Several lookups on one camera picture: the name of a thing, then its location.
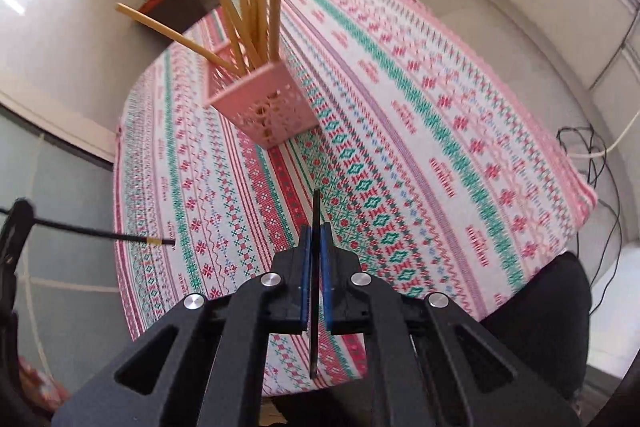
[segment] table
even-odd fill
[[[223,41],[216,12],[188,35]],[[297,243],[313,188],[338,245],[398,291],[448,294],[476,319],[514,295],[588,218],[594,192],[491,68],[417,0],[282,0],[285,60],[319,127],[265,151],[203,108],[208,63],[172,44],[137,81],[118,133],[116,228],[134,338],[180,298],[217,298]],[[272,335],[264,394],[366,371],[357,335]]]

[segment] black stick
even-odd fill
[[[318,376],[318,322],[320,314],[320,190],[314,190],[314,207],[311,220],[311,280],[309,328],[309,378]]]
[[[0,214],[9,214],[6,208],[0,206]],[[42,219],[35,217],[34,224],[48,227],[50,229],[64,230],[65,232],[81,233],[91,237],[103,237],[105,239],[114,239],[116,241],[130,241],[132,243],[148,243],[149,245],[169,245],[175,246],[175,239],[160,239],[158,237],[147,237],[145,235],[128,235],[125,233],[107,232],[104,230],[88,229],[87,227],[77,227],[76,225],[67,225],[50,219]]]

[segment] green pattern stripe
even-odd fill
[[[178,236],[182,257],[187,267],[191,288],[205,295],[200,278],[200,269],[195,261],[189,236],[189,225],[182,207],[182,188],[178,175],[178,158],[175,153],[174,128],[172,126],[172,114],[174,113],[172,95],[174,89],[171,83],[171,56],[170,51],[164,52],[164,133],[166,136],[167,164],[169,167],[169,179],[171,182],[171,198],[174,205],[175,219],[177,221]]]
[[[443,153],[449,157],[452,167],[468,190],[470,199],[478,208],[479,216],[484,221],[489,236],[492,238],[495,251],[500,258],[500,265],[507,274],[509,284],[516,291],[520,289],[526,280],[520,269],[520,260],[514,251],[511,239],[505,233],[504,224],[500,220],[498,210],[492,203],[489,192],[482,185],[480,176],[472,169],[469,158],[465,156],[460,144],[451,135],[448,126],[433,110],[431,103],[424,99],[420,90],[407,78],[404,71],[361,28],[329,1],[313,1],[358,41],[388,77],[396,83],[396,87],[404,93],[407,101],[413,105],[415,112],[424,120],[434,139],[440,143]]]

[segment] floor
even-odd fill
[[[421,1],[492,65],[550,132],[555,134],[560,126],[586,123],[577,102],[542,52],[489,1]],[[5,163],[0,204],[9,206],[15,197],[28,195],[39,216],[113,228],[110,171],[41,142],[2,118],[0,143],[11,153],[0,159]],[[608,180],[598,186],[598,193],[614,204]],[[598,208],[581,232],[580,259],[590,278],[596,274],[613,222],[604,208]],[[617,251],[614,237],[600,273],[613,262]],[[20,264],[21,273],[28,264],[34,318],[45,360],[55,377],[73,392],[130,341],[116,289],[113,245],[36,228],[28,242],[28,263],[22,259]],[[84,287],[73,288],[69,283]],[[43,369],[28,313],[24,277],[16,308],[20,314],[20,352]]]
[[[0,205],[27,196],[36,215],[113,230],[113,174],[0,116]],[[28,310],[30,276],[41,359]],[[34,227],[20,258],[18,350],[73,392],[130,342],[111,241]]]

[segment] black clamp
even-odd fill
[[[65,403],[54,427],[253,427],[270,333],[310,332],[317,364],[319,288],[333,335],[363,333],[380,426],[577,427],[556,391],[442,293],[409,298],[361,272],[320,225],[236,293],[176,304]]]

